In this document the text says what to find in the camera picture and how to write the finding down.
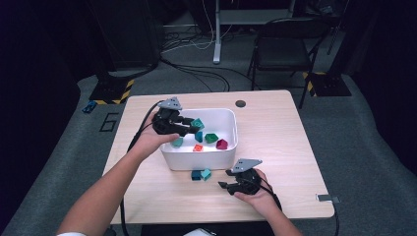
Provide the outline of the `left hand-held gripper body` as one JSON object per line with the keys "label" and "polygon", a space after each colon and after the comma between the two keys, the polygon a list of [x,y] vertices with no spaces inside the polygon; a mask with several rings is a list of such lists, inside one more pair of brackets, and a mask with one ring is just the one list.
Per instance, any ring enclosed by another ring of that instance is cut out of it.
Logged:
{"label": "left hand-held gripper body", "polygon": [[184,135],[184,129],[178,125],[182,106],[176,96],[167,98],[157,104],[159,110],[152,118],[152,127],[160,135]]}

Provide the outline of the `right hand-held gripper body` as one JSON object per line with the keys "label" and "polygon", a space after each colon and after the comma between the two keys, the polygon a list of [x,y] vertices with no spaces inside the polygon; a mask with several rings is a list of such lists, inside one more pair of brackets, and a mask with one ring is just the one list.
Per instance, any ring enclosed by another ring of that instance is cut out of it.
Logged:
{"label": "right hand-held gripper body", "polygon": [[236,192],[240,192],[246,195],[255,195],[261,187],[261,178],[255,166],[261,164],[259,159],[239,158],[234,166],[230,169],[234,173],[237,173],[235,180],[237,186],[228,191],[230,195],[234,195]]}

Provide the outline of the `white plastic storage bin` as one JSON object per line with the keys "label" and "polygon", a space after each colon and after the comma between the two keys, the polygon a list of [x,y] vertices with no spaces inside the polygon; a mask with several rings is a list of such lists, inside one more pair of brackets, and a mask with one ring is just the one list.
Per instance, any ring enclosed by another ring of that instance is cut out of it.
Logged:
{"label": "white plastic storage bin", "polygon": [[[164,144],[159,149],[171,170],[203,170],[228,169],[233,166],[235,152],[238,145],[238,132],[235,114],[227,108],[185,109],[181,115],[187,118],[200,118],[205,127],[203,142],[195,140],[194,134],[187,134],[183,138],[183,145],[173,147]],[[217,134],[218,140],[228,141],[227,149],[217,149],[216,142],[208,144],[205,135]],[[193,151],[194,145],[204,146],[203,151]]]}

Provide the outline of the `person's right hand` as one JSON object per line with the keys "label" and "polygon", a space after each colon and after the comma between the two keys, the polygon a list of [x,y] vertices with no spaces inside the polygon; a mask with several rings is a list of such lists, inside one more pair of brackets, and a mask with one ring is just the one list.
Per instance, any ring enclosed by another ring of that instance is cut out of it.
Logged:
{"label": "person's right hand", "polygon": [[246,195],[236,192],[234,197],[249,204],[265,219],[275,217],[280,213],[280,209],[272,196],[272,187],[268,184],[265,173],[258,168],[256,168],[256,171],[261,178],[260,190],[255,195]]}

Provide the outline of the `person's left hand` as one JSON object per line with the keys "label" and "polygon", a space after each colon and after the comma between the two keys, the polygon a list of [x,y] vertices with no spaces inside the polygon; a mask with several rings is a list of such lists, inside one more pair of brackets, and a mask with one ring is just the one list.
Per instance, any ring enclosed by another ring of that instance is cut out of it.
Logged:
{"label": "person's left hand", "polygon": [[139,138],[127,155],[134,160],[142,162],[153,154],[162,144],[170,143],[179,138],[178,134],[159,135],[152,127],[151,121],[155,112],[146,120]]}

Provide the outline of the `black striped stand base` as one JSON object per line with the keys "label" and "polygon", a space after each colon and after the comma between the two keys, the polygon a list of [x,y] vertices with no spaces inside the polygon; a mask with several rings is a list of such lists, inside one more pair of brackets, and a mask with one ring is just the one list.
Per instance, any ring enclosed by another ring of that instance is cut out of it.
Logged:
{"label": "black striped stand base", "polygon": [[108,73],[98,74],[97,84],[89,96],[89,100],[97,104],[124,103],[134,84],[134,77],[116,77]]}
{"label": "black striped stand base", "polygon": [[350,96],[351,92],[341,77],[332,77],[326,73],[304,73],[310,96]]}

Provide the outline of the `small blue floor object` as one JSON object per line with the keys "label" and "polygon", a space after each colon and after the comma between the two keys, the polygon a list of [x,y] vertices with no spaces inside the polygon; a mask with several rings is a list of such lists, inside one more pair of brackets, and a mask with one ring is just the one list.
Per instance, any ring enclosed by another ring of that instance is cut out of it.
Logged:
{"label": "small blue floor object", "polygon": [[85,108],[82,109],[84,113],[90,114],[96,108],[97,103],[94,100],[90,100]]}

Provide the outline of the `grey clip on table edge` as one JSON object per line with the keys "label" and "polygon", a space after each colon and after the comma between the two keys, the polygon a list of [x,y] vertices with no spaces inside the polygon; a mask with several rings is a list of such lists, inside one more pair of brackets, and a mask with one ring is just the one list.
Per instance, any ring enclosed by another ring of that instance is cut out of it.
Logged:
{"label": "grey clip on table edge", "polygon": [[338,196],[332,196],[332,195],[316,195],[316,198],[319,202],[330,202],[333,204],[340,203],[340,198]]}

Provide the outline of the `black equipment case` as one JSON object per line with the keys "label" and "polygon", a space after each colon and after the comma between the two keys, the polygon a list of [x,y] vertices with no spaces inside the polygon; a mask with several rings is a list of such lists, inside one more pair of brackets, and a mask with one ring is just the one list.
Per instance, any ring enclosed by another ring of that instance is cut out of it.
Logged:
{"label": "black equipment case", "polygon": [[116,69],[158,64],[158,23],[148,0],[89,1]]}

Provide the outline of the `black folding chair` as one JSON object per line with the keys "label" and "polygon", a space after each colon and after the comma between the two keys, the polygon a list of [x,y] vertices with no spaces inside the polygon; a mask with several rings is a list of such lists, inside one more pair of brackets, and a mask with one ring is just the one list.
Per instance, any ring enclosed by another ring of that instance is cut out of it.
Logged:
{"label": "black folding chair", "polygon": [[267,22],[255,38],[247,76],[251,89],[258,71],[305,72],[305,84],[298,108],[304,104],[310,76],[321,43],[330,32],[330,25],[320,18],[284,18]]}

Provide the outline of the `grey standing desk frame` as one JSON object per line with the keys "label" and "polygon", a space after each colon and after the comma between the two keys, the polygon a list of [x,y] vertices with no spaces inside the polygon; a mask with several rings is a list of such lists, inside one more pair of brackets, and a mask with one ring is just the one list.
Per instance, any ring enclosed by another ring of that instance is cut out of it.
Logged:
{"label": "grey standing desk frame", "polygon": [[264,25],[273,19],[290,18],[294,12],[295,2],[296,0],[290,0],[289,6],[284,9],[222,10],[220,0],[215,0],[215,42],[212,63],[220,63],[222,25]]}

